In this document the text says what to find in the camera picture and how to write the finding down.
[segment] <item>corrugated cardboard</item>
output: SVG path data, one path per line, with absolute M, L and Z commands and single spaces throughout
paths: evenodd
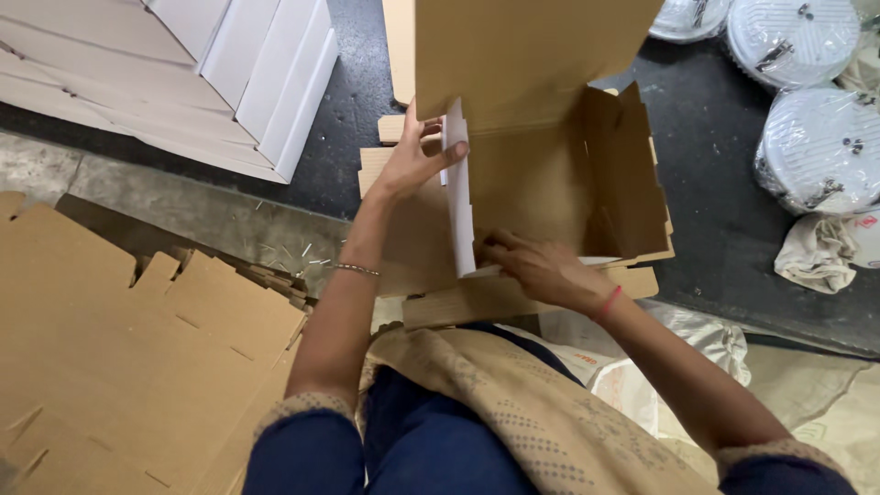
M 379 142 L 384 146 L 394 146 L 400 141 L 403 134 L 403 124 L 406 120 L 405 115 L 382 115 L 379 117 Z M 422 138 L 422 142 L 436 141 L 440 139 L 439 134 L 432 134 Z
M 604 272 L 633 299 L 659 292 L 654 269 L 650 267 L 611 268 Z M 463 278 L 451 289 L 403 301 L 403 324 L 408 329 L 422 329 L 557 310 L 558 307 L 527 298 L 513 278 Z
M 473 245 L 496 227 L 587 263 L 667 250 L 638 88 L 587 86 L 629 65 L 661 3 L 416 0 L 418 118 L 446 114 L 444 145 L 471 145 L 448 171 L 459 277 L 485 273 Z
M 194 64 L 193 57 L 140 1 L 4 1 L 0 2 L 0 15 L 131 55 Z
M 307 95 L 312 74 L 321 65 L 323 48 L 330 33 L 330 11 L 326 4 L 323 1 L 318 2 L 315 9 L 312 21 L 299 42 L 297 56 L 290 66 L 281 97 L 276 102 L 275 110 L 268 121 L 266 133 L 260 141 L 260 151 L 275 163 L 281 159 L 290 130 L 296 122 L 298 110 Z
M 3 18 L 0 18 L 0 33 L 3 42 L 24 55 L 26 61 L 34 60 L 101 81 L 145 100 L 176 101 L 194 107 L 230 110 L 214 88 L 194 72 L 191 64 L 128 55 Z
M 231 0 L 202 65 L 202 75 L 238 108 L 279 0 Z
M 310 20 L 326 8 L 325 0 L 282 0 L 278 4 L 236 113 L 241 125 L 258 141 L 266 134 Z
M 27 65 L 40 69 L 56 80 L 63 80 L 64 88 L 76 94 L 79 101 L 89 101 L 146 121 L 153 121 L 168 129 L 183 129 L 186 132 L 214 139 L 249 143 L 252 147 L 257 144 L 240 124 L 232 120 L 235 112 L 230 108 L 225 111 L 210 110 L 179 102 L 147 101 L 121 92 L 112 86 L 63 70 L 34 62 Z
M 428 155 L 439 152 L 437 141 L 422 145 Z M 361 197 L 370 189 L 391 157 L 393 148 L 365 148 L 361 149 L 361 171 L 358 179 L 361 187 Z M 521 292 L 516 292 L 508 286 L 507 279 L 499 279 L 496 274 L 492 277 L 481 277 L 483 282 L 470 282 L 470 278 L 458 279 L 456 277 L 455 259 L 452 252 L 452 237 L 450 233 L 449 206 L 444 188 L 440 186 L 438 177 L 432 178 L 422 186 L 412 197 L 395 208 L 389 224 L 385 250 L 382 254 L 380 271 L 382 277 L 379 282 L 379 295 L 400 296 L 427 293 L 429 297 L 437 297 L 444 294 L 440 300 L 445 301 L 447 309 L 454 307 L 450 315 L 444 316 L 441 311 L 431 311 L 424 316 L 417 317 L 416 321 L 422 324 L 430 322 L 429 326 L 447 324 L 448 318 L 455 314 L 461 317 L 469 317 L 474 314 L 500 314 L 497 317 L 506 317 L 520 314 L 535 313 L 542 306 L 528 301 Z M 671 233 L 671 223 L 666 224 L 666 232 Z M 602 268 L 628 266 L 637 262 L 654 261 L 674 256 L 671 248 L 671 239 L 667 235 L 669 249 L 662 253 L 639 256 L 617 262 L 604 263 Z M 657 294 L 657 285 L 653 270 L 635 270 L 632 273 L 623 273 L 618 270 L 610 270 L 609 275 L 614 274 L 616 279 L 624 287 L 627 294 L 634 298 L 648 297 Z M 472 290 L 466 287 L 479 286 L 487 291 L 500 291 L 509 294 L 506 297 L 471 300 Z M 499 305 L 483 307 L 489 301 L 503 301 L 508 303 L 506 307 L 499 309 Z M 426 301 L 410 303 L 415 307 L 425 307 Z
M 305 141 L 309 136 L 309 131 L 312 130 L 312 123 L 315 121 L 315 115 L 318 114 L 324 91 L 330 83 L 330 76 L 333 75 L 333 67 L 336 64 L 338 54 L 339 45 L 336 42 L 336 32 L 331 29 L 324 39 L 318 67 L 315 68 L 309 79 L 309 84 L 305 88 L 303 104 L 297 110 L 297 118 L 288 134 L 287 142 L 281 152 L 281 159 L 275 165 L 276 172 L 286 182 L 290 182 L 293 173 L 297 170 L 299 159 L 305 148 Z
M 59 85 L 0 73 L 0 88 L 0 101 L 10 105 L 96 129 L 126 134 L 122 128 L 80 105 Z
M 229 0 L 142 1 L 199 62 L 207 54 L 229 6 Z
M 0 373 L 14 377 L 0 448 L 19 492 L 227 493 L 303 312 L 198 252 L 182 270 L 157 253 L 134 280 L 132 255 L 23 199 L 0 193 Z
M 415 0 L 382 0 L 394 99 L 409 105 L 415 95 Z
M 156 146 L 157 148 L 161 148 L 182 157 L 201 161 L 202 163 L 207 163 L 213 166 L 219 166 L 220 168 L 225 168 L 226 170 L 231 170 L 232 172 L 237 172 L 239 174 L 250 175 L 258 179 L 265 179 L 266 181 L 279 182 L 281 184 L 290 183 L 290 178 L 282 177 L 271 168 L 253 165 L 237 159 L 230 159 L 211 151 L 206 151 L 202 148 L 194 148 L 193 146 L 187 146 L 177 141 L 172 141 L 171 139 L 153 136 L 152 134 L 146 134 L 138 130 L 128 129 L 122 126 L 117 127 L 128 132 L 131 136 L 144 141 L 150 146 Z

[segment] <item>white plastic-wrapped item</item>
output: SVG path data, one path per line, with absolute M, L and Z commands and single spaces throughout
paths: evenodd
M 716 36 L 730 0 L 666 0 L 648 33 L 673 43 L 692 43 Z
M 782 93 L 755 158 L 758 182 L 795 214 L 847 214 L 880 196 L 880 115 L 837 88 Z
M 727 42 L 747 74 L 796 89 L 836 78 L 847 67 L 860 30 L 850 0 L 736 0 Z

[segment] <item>white cardboard box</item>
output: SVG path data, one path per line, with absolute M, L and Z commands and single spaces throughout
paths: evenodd
M 278 2 L 232 0 L 208 52 L 202 75 L 232 108 L 241 103 Z
M 144 141 L 150 146 L 156 146 L 157 148 L 174 153 L 176 155 L 180 155 L 182 157 L 201 161 L 202 163 L 207 163 L 213 166 L 219 166 L 220 168 L 225 168 L 226 170 L 231 170 L 232 172 L 250 175 L 252 177 L 264 179 L 266 181 L 280 182 L 282 184 L 286 184 L 289 182 L 284 180 L 281 175 L 279 175 L 275 170 L 272 170 L 271 168 L 251 165 L 240 160 L 216 155 L 210 151 L 200 150 L 197 148 L 193 148 L 192 146 L 177 143 L 170 139 L 152 136 L 150 134 L 138 132 L 133 129 L 125 130 L 128 131 L 132 136 L 140 139 L 141 141 Z
M 257 151 L 252 144 L 234 143 L 231 141 L 200 136 L 195 134 L 191 129 L 170 127 L 165 122 L 155 122 L 142 119 L 135 115 L 125 114 L 118 110 L 102 107 L 101 105 L 96 105 L 95 103 L 88 101 L 82 101 L 81 103 L 95 113 L 102 115 L 113 124 L 123 127 L 124 129 L 131 129 L 139 134 L 147 134 L 184 144 L 190 148 L 210 151 L 211 153 L 243 161 L 254 166 L 262 166 L 265 168 L 275 167 L 275 165 L 267 160 L 262 153 Z
M 78 104 L 59 85 L 0 74 L 0 101 L 65 121 L 127 134 L 107 119 Z
M 299 42 L 299 50 L 290 66 L 281 97 L 275 104 L 266 132 L 260 140 L 260 151 L 275 163 L 281 159 L 284 146 L 299 115 L 299 108 L 305 101 L 312 75 L 319 67 L 321 57 L 328 53 L 324 48 L 327 40 L 330 39 L 330 12 L 323 0 L 318 3 L 316 9 L 303 39 Z
M 229 0 L 142 0 L 201 62 L 214 40 Z
M 109 107 L 145 120 L 161 122 L 169 128 L 184 129 L 205 137 L 248 143 L 252 147 L 257 144 L 256 140 L 240 124 L 232 120 L 234 112 L 231 109 L 226 111 L 208 110 L 177 102 L 142 100 L 120 92 L 110 85 L 104 85 L 63 70 L 51 69 L 37 63 L 19 63 L 29 69 L 36 66 L 49 76 L 65 81 L 64 86 L 76 94 L 80 100 L 97 103 L 103 107 Z
M 25 63 L 17 56 L 0 49 L 0 72 L 10 76 L 39 81 L 48 85 L 60 85 L 58 81 L 52 79 L 47 73 L 39 70 L 30 63 Z
M 333 67 L 336 64 L 336 56 L 339 54 L 339 48 L 336 44 L 336 32 L 331 29 L 324 41 L 324 47 L 321 50 L 320 63 L 318 68 L 312 74 L 309 86 L 305 90 L 303 105 L 299 108 L 297 119 L 293 124 L 293 130 L 290 132 L 287 144 L 284 145 L 281 159 L 275 165 L 275 170 L 287 181 L 293 178 L 293 173 L 297 170 L 299 158 L 303 154 L 305 148 L 305 140 L 312 130 L 312 123 L 315 120 L 315 114 L 318 113 L 318 107 L 324 99 L 324 91 L 330 76 L 333 74 Z
M 282 0 L 269 27 L 266 42 L 236 112 L 236 118 L 258 141 L 266 134 L 278 105 L 300 41 L 312 18 L 327 11 L 325 0 Z
M 101 81 L 144 100 L 230 109 L 214 88 L 189 66 L 124 55 L 1 18 L 0 33 L 3 41 L 24 55 L 26 60 L 33 59 L 49 67 Z
M 104 48 L 171 63 L 195 64 L 194 58 L 169 36 L 162 22 L 146 11 L 140 0 L 4 0 L 0 2 L 0 15 Z

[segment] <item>person's right hand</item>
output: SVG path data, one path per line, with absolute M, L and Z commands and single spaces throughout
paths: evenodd
M 524 239 L 495 229 L 486 239 L 482 255 L 502 266 L 502 274 L 514 277 L 531 299 L 565 307 L 589 317 L 598 314 L 617 285 L 595 268 L 577 259 L 560 242 Z

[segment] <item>cardboard scrap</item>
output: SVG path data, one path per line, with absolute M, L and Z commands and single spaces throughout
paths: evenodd
M 400 136 L 403 135 L 403 125 L 406 121 L 405 115 L 382 115 L 379 117 L 379 142 L 383 146 L 394 146 L 400 142 Z M 439 134 L 432 134 L 422 138 L 422 142 L 438 141 Z
M 659 292 L 653 268 L 612 268 L 605 274 L 633 299 Z M 527 298 L 513 278 L 464 278 L 452 289 L 405 300 L 403 324 L 408 329 L 433 328 L 559 309 Z
M 409 105 L 415 95 L 415 0 L 382 0 L 394 99 Z
M 0 451 L 19 492 L 229 493 L 237 427 L 271 405 L 257 391 L 304 312 L 197 251 L 182 271 L 156 253 L 132 284 L 133 255 L 45 204 L 11 220 L 23 199 L 0 193 Z

